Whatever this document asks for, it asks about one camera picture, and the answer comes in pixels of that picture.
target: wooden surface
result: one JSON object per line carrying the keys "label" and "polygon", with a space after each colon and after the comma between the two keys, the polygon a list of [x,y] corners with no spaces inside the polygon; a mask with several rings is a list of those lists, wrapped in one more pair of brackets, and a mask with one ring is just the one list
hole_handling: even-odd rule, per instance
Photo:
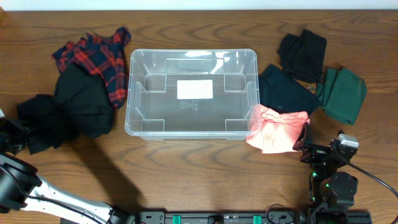
{"label": "wooden surface", "polygon": [[[347,67],[368,86],[354,126],[311,116],[316,142],[328,144],[343,128],[360,148],[352,162],[398,189],[398,12],[397,11],[118,11],[7,12],[0,23],[0,107],[37,93],[52,94],[58,71],[51,54],[85,32],[111,35],[126,26],[135,49],[240,49],[256,51],[259,71],[278,64],[277,49],[288,34],[309,29],[327,38],[325,66]],[[126,105],[113,130],[80,137],[61,148],[19,158],[51,183],[81,197],[174,210],[265,210],[309,204],[308,165],[300,153],[261,154],[243,141],[143,141],[124,130]],[[369,177],[359,180],[354,209],[369,210],[374,223],[390,223],[398,200]],[[39,212],[11,212],[0,223],[59,223]]]}

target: white paper label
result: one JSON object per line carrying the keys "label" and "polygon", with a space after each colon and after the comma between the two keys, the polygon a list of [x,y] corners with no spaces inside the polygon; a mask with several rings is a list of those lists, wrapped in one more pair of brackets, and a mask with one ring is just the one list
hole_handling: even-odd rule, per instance
{"label": "white paper label", "polygon": [[213,99],[213,81],[177,80],[177,99]]}

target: pink garment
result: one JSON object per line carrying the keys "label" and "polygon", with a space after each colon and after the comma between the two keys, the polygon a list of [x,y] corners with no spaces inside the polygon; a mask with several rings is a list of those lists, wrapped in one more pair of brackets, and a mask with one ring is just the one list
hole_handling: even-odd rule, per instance
{"label": "pink garment", "polygon": [[248,136],[246,142],[262,149],[262,153],[296,152],[293,145],[305,122],[310,123],[307,112],[279,114],[260,106],[261,131]]}

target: red plaid shirt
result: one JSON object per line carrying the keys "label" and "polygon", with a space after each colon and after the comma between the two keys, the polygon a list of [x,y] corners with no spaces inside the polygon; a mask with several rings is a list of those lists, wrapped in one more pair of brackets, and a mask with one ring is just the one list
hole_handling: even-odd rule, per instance
{"label": "red plaid shirt", "polygon": [[105,82],[112,105],[120,108],[127,96],[128,78],[123,50],[130,39],[131,34],[125,27],[111,37],[87,34],[87,39],[81,38],[76,44],[67,42],[52,57],[61,72],[69,63],[76,63],[90,75],[99,75]]}

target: black cloth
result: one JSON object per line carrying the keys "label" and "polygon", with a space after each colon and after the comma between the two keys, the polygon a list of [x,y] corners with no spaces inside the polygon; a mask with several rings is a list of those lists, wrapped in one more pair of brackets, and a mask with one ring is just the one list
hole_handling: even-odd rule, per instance
{"label": "black cloth", "polygon": [[260,103],[278,113],[306,111],[320,106],[318,98],[275,65],[259,75]]}
{"label": "black cloth", "polygon": [[300,37],[287,34],[278,54],[286,74],[307,83],[318,83],[322,78],[325,50],[325,38],[303,30]]}
{"label": "black cloth", "polygon": [[60,74],[54,96],[37,95],[17,109],[19,119],[35,128],[28,142],[31,154],[58,148],[79,133],[91,138],[107,134],[114,119],[102,79],[73,63]]}

